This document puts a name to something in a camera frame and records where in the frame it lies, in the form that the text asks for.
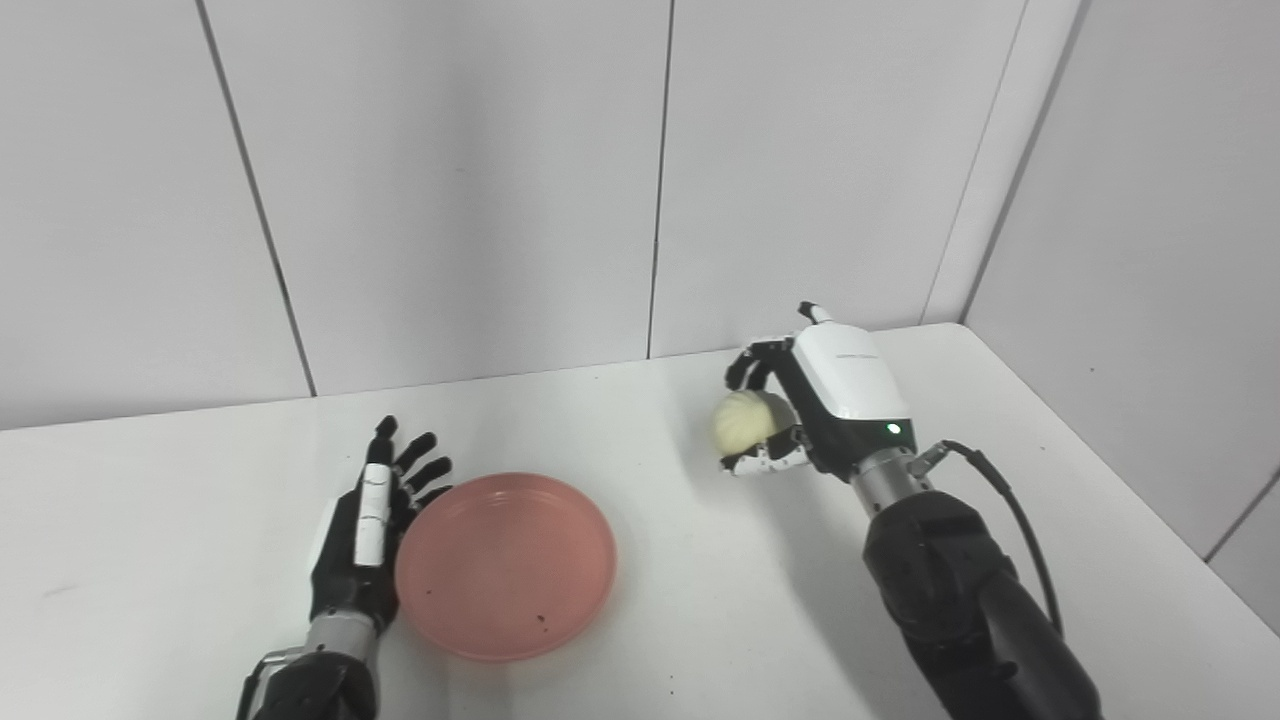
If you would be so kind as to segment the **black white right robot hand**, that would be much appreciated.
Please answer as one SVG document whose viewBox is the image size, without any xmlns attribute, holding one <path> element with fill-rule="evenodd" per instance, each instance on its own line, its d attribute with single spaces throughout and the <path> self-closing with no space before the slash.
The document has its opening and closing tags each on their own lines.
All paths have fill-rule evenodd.
<svg viewBox="0 0 1280 720">
<path fill-rule="evenodd" d="M 910 410 L 869 331 L 803 302 L 808 325 L 746 345 L 724 373 L 731 391 L 780 387 L 794 421 L 737 452 L 722 468 L 745 477 L 801 464 L 849 482 L 874 455 L 919 450 Z"/>
</svg>

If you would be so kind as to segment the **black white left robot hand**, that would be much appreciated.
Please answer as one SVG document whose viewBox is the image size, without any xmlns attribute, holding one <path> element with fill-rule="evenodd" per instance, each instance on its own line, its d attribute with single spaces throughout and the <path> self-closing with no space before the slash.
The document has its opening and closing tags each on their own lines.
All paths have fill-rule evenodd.
<svg viewBox="0 0 1280 720">
<path fill-rule="evenodd" d="M 394 439 L 398 427 L 393 415 L 379 421 L 355 484 L 335 501 L 310 574 L 312 620 L 334 612 L 357 612 L 383 634 L 401 606 L 394 579 L 401 542 L 420 512 L 453 489 L 440 483 L 453 469 L 447 456 L 411 473 L 436 448 L 436 436 L 424 432 L 398 452 Z"/>
</svg>

